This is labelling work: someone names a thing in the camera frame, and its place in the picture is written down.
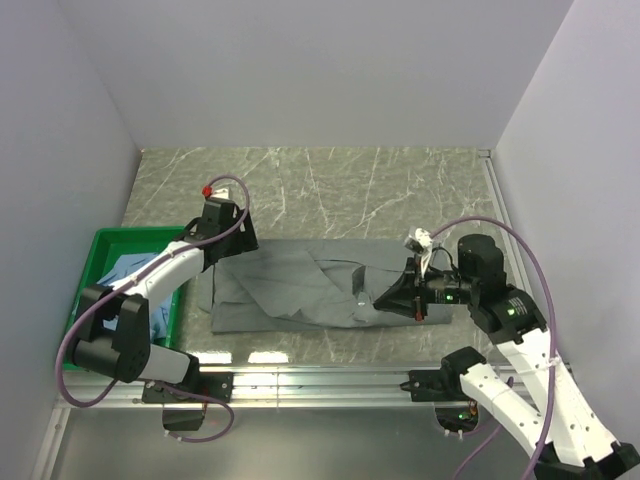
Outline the grey long sleeve shirt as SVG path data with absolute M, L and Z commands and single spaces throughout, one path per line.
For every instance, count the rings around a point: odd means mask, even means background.
M 263 240 L 214 267 L 215 334 L 415 327 L 412 316 L 378 311 L 409 255 L 390 239 Z

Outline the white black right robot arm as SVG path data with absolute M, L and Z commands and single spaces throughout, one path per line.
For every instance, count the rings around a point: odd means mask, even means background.
M 436 248 L 427 231 L 412 230 L 405 245 L 413 254 L 375 308 L 422 321 L 430 305 L 466 306 L 529 397 L 500 380 L 472 347 L 444 357 L 436 381 L 412 373 L 404 389 L 476 401 L 529 455 L 538 479 L 617 479 L 638 466 L 637 449 L 604 426 L 562 359 L 552 355 L 550 326 L 532 297 L 507 281 L 503 252 L 492 237 L 462 237 L 458 263 L 449 270 L 430 267 Z

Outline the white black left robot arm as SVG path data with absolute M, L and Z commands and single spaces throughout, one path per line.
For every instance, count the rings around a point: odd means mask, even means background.
M 184 283 L 217 261 L 251 252 L 258 242 L 248 208 L 228 199 L 208 198 L 193 219 L 158 255 L 121 280 L 84 288 L 76 318 L 56 359 L 63 383 L 65 362 L 114 381 L 153 380 L 179 402 L 195 399 L 201 377 L 192 355 L 156 345 L 150 316 Z

